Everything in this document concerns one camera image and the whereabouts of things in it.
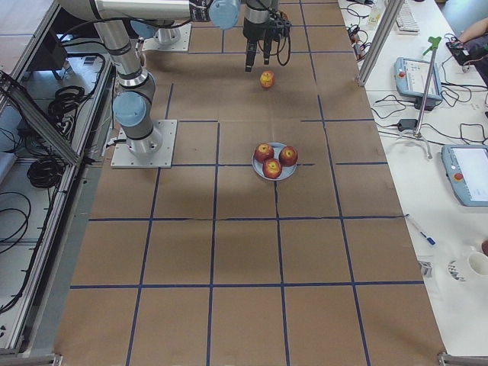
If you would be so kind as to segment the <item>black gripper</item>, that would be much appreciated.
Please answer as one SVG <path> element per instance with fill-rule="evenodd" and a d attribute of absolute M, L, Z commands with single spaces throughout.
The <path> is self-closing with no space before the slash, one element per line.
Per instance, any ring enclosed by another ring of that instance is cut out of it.
<path fill-rule="evenodd" d="M 282 11 L 246 10 L 243 35 L 247 39 L 245 72 L 251 72 L 255 63 L 256 42 L 263 40 L 264 64 L 270 63 L 272 42 L 289 36 L 292 23 Z"/>

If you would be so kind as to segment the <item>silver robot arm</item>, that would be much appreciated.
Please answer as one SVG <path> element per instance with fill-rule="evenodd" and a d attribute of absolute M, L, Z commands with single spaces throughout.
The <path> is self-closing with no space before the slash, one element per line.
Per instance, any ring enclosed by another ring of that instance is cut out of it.
<path fill-rule="evenodd" d="M 143 45 L 147 40 L 152 40 L 155 45 L 162 47 L 163 49 L 169 49 L 170 46 L 175 45 L 181 39 L 180 28 L 184 27 L 184 24 L 176 24 L 171 21 L 169 24 L 163 26 L 158 24 L 157 26 L 144 23 L 142 21 L 131 20 L 130 25 L 138 35 L 138 41 L 136 46 L 136 55 L 138 56 L 140 63 L 144 65 L 146 63 L 145 56 L 143 55 Z M 243 35 L 247 39 L 246 43 L 246 71 L 250 72 L 255 62 L 255 55 L 258 49 L 258 42 L 264 42 L 264 64 L 269 64 L 269 58 L 271 56 L 271 44 L 275 39 L 276 30 L 273 30 L 274 25 L 271 21 L 263 24 L 255 24 L 245 20 Z"/>
<path fill-rule="evenodd" d="M 228 30 L 244 17 L 243 35 L 247 39 L 247 72 L 252 70 L 258 45 L 264 48 L 264 63 L 269 63 L 271 45 L 291 39 L 291 23 L 279 11 L 276 1 L 62 1 L 71 15 L 92 22 L 104 48 L 114 63 L 122 92 L 114 99 L 113 112 L 135 155 L 155 153 L 163 135 L 150 117 L 156 89 L 153 76 L 133 50 L 125 19 L 151 27 L 172 28 L 173 21 L 210 22 Z"/>

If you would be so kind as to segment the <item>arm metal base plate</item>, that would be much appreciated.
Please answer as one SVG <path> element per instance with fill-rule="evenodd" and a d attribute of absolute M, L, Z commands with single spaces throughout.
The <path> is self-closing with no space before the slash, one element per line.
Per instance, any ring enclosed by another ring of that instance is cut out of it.
<path fill-rule="evenodd" d="M 191 24 L 177 28 L 158 28 L 153 37 L 145 39 L 142 51 L 186 52 L 191 35 Z"/>
<path fill-rule="evenodd" d="M 144 140 L 132 140 L 121 127 L 111 167 L 115 169 L 170 169 L 177 135 L 177 120 L 155 120 L 152 133 Z"/>

